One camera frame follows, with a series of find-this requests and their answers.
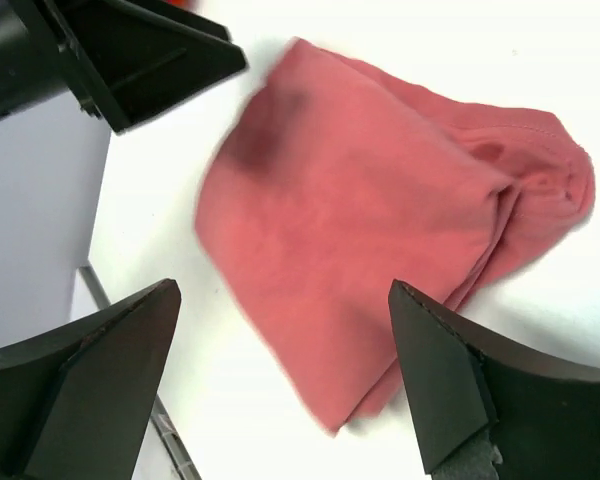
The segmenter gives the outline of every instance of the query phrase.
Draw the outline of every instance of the black cylinder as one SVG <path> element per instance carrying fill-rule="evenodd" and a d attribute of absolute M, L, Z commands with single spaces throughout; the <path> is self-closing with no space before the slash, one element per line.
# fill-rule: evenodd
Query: black cylinder
<path fill-rule="evenodd" d="M 66 89 L 7 0 L 0 0 L 0 119 Z"/>

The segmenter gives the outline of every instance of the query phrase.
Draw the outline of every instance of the white table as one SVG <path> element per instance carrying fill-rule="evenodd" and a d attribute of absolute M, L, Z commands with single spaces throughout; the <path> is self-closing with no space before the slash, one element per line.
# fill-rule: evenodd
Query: white table
<path fill-rule="evenodd" d="M 600 1 L 202 0 L 251 70 L 111 141 L 91 261 L 112 299 L 175 278 L 183 306 L 160 394 L 205 480 L 424 478 L 404 394 L 325 434 L 192 231 L 196 193 L 240 105 L 293 35 L 464 101 L 551 110 L 591 154 L 590 221 L 481 292 L 473 320 L 600 365 Z"/>

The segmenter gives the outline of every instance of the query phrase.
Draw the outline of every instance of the folded cloth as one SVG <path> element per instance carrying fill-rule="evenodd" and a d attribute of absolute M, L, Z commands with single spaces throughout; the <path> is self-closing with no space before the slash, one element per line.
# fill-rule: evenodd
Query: folded cloth
<path fill-rule="evenodd" d="M 459 103 L 295 40 L 213 161 L 203 248 L 322 424 L 377 413 L 400 369 L 400 278 L 456 309 L 594 199 L 549 113 Z"/>

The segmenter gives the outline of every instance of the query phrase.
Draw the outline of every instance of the gray panel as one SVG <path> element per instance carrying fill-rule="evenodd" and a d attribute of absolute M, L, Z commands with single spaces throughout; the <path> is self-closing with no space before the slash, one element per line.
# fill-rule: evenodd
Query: gray panel
<path fill-rule="evenodd" d="M 0 122 L 0 346 L 69 320 L 109 138 L 70 94 Z"/>

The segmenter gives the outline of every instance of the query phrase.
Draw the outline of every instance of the black plastic part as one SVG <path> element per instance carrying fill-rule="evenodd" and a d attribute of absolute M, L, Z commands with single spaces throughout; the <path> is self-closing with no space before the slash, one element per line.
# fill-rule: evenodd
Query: black plastic part
<path fill-rule="evenodd" d="M 389 306 L 421 455 L 434 480 L 492 478 L 489 469 L 500 480 L 600 480 L 600 369 L 507 339 L 402 282 L 394 282 Z M 459 348 L 479 366 L 473 376 L 433 358 L 464 362 Z M 427 376 L 444 386 L 426 385 Z M 483 405 L 489 411 L 492 404 L 495 418 L 480 429 L 475 405 L 463 399 L 483 382 Z M 478 433 L 463 428 L 468 421 Z M 484 434 L 497 453 L 487 469 L 467 455 Z"/>
<path fill-rule="evenodd" d="M 244 68 L 226 28 L 163 0 L 0 0 L 0 118 L 69 88 L 122 132 Z"/>
<path fill-rule="evenodd" d="M 130 480 L 179 306 L 163 281 L 0 349 L 0 480 Z"/>

